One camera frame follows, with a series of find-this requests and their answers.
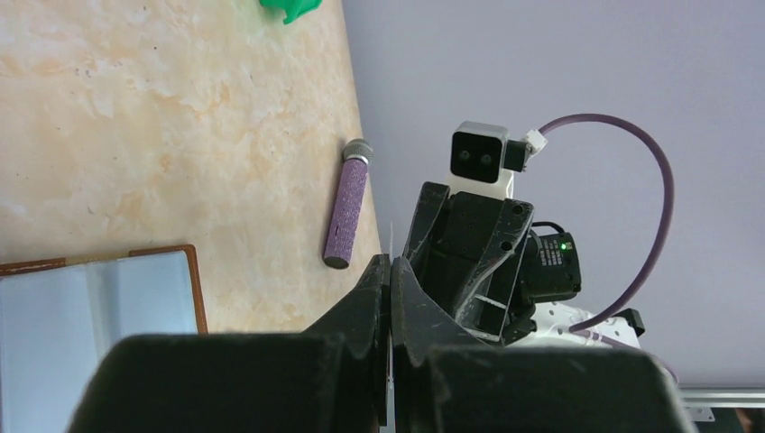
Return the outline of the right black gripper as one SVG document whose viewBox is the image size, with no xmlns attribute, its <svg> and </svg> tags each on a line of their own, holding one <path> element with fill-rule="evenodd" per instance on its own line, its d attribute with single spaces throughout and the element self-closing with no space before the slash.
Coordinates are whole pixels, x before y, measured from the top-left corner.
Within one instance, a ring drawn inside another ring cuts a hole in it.
<svg viewBox="0 0 765 433">
<path fill-rule="evenodd" d="M 422 185 L 403 249 L 420 287 L 464 331 L 510 344 L 511 304 L 535 208 Z"/>
</svg>

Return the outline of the brown leather card holder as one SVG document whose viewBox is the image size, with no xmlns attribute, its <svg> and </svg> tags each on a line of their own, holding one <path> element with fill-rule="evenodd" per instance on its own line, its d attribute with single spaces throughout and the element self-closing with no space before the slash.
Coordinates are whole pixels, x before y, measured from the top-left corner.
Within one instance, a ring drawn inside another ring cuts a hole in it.
<svg viewBox="0 0 765 433">
<path fill-rule="evenodd" d="M 63 432 L 100 361 L 141 334 L 205 334 L 193 245 L 5 263 L 1 430 Z"/>
</svg>

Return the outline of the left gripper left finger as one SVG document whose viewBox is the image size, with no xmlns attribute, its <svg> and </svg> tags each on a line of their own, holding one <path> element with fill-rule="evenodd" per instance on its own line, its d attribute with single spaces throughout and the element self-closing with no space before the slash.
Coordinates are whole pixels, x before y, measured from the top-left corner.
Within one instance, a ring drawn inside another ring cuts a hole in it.
<svg viewBox="0 0 765 433">
<path fill-rule="evenodd" d="M 375 432 L 386 423 L 390 260 L 299 333 L 138 335 L 102 360 L 72 432 Z"/>
</svg>

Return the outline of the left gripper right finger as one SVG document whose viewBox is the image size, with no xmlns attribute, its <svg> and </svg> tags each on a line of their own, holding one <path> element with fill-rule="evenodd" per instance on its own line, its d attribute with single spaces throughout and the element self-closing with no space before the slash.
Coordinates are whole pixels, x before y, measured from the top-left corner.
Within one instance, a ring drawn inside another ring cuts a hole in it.
<svg viewBox="0 0 765 433">
<path fill-rule="evenodd" d="M 391 267 L 394 427 L 399 432 L 693 432 L 674 382 L 647 355 L 501 348 L 468 335 Z"/>
</svg>

